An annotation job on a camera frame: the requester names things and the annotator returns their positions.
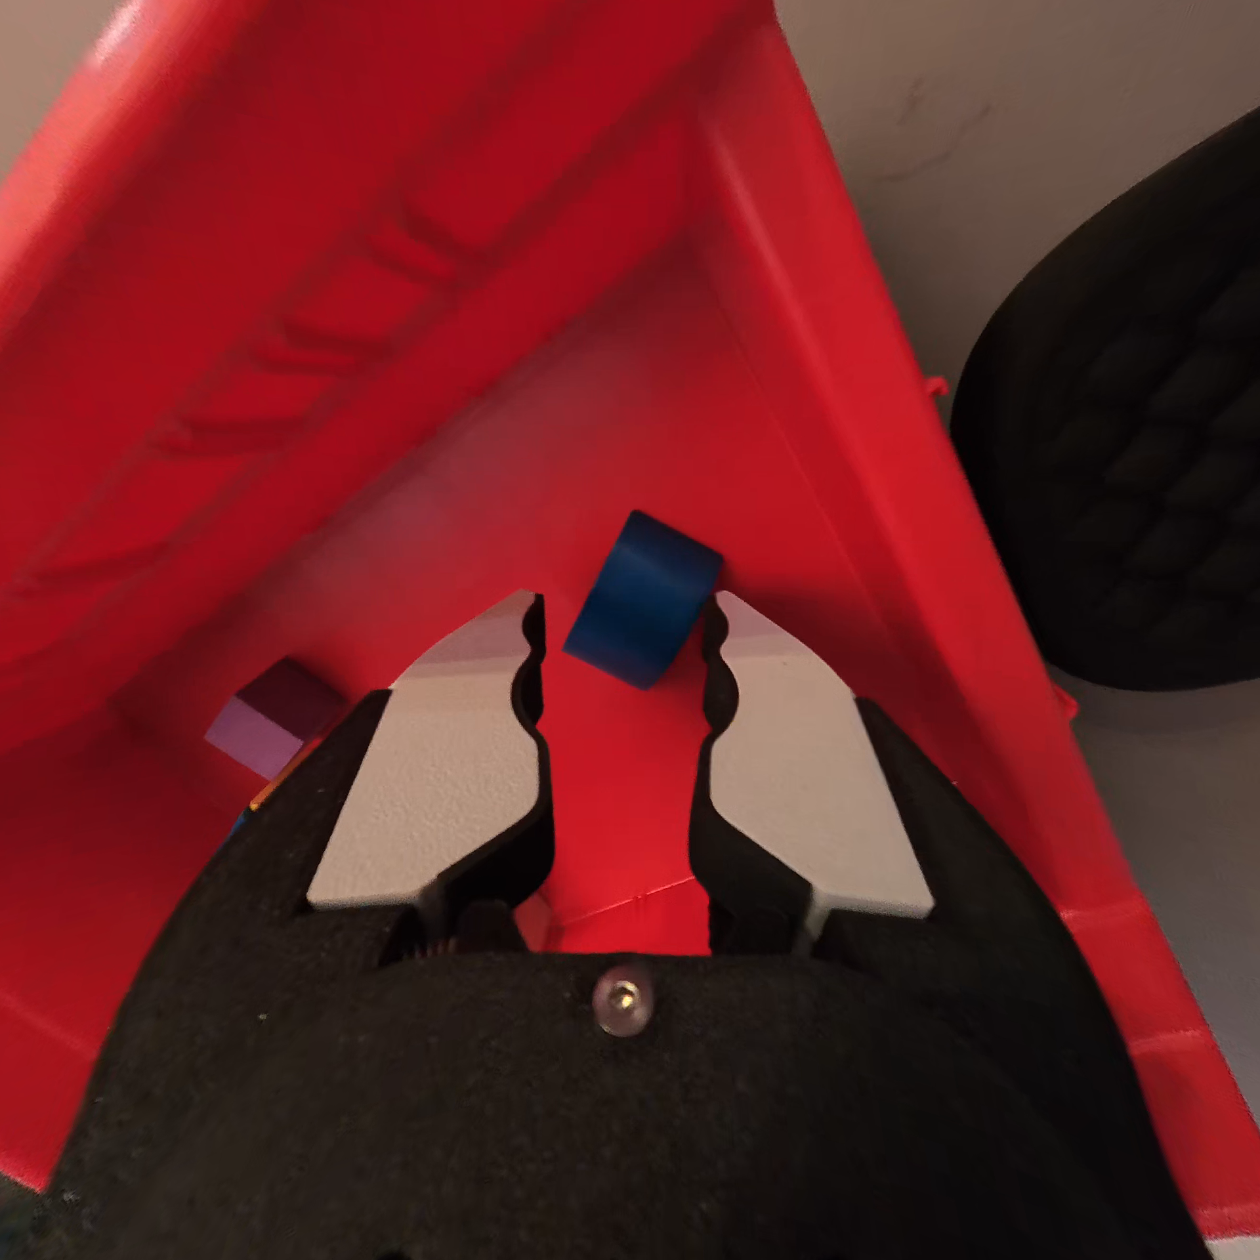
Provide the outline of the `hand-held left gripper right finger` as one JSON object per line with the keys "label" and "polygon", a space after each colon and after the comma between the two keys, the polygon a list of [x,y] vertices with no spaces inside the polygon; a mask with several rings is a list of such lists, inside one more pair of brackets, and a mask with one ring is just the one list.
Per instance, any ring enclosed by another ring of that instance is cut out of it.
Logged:
{"label": "hand-held left gripper right finger", "polygon": [[701,617],[688,860],[713,957],[810,954],[842,917],[919,929],[935,895],[859,700],[734,591]]}

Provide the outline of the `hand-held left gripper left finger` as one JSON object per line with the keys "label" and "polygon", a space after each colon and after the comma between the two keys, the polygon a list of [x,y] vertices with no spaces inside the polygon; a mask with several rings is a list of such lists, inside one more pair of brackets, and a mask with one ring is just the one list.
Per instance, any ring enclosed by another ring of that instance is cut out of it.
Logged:
{"label": "hand-held left gripper left finger", "polygon": [[409,909],[430,952],[540,952],[555,861],[542,664],[544,597],[513,591],[396,678],[311,909]]}

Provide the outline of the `purple wooden cube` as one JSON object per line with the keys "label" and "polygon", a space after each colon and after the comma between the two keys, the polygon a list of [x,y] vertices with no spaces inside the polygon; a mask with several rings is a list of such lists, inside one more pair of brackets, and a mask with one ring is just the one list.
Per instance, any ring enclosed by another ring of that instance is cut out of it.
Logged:
{"label": "purple wooden cube", "polygon": [[275,781],[344,714],[345,697],[297,659],[281,659],[243,687],[215,716],[206,745]]}

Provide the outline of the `blue half-cylinder block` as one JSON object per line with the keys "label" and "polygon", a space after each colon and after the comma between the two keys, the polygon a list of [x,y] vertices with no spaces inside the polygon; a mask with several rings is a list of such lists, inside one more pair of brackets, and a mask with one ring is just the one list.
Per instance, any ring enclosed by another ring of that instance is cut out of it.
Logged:
{"label": "blue half-cylinder block", "polygon": [[563,651],[636,690],[653,688],[683,649],[720,573],[722,553],[632,511]]}

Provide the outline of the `red plastic bin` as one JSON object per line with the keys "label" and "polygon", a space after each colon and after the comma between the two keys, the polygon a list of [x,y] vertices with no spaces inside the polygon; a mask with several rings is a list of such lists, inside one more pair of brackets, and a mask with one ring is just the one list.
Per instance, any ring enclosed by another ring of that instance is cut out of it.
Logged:
{"label": "red plastic bin", "polygon": [[[3,183],[3,1252],[1255,1259],[944,392],[772,3],[122,3]],[[854,688],[931,921],[709,954],[706,607],[650,690],[563,651],[632,511]],[[311,909],[513,591],[544,945]],[[285,657],[345,707],[265,781],[205,735]]]}

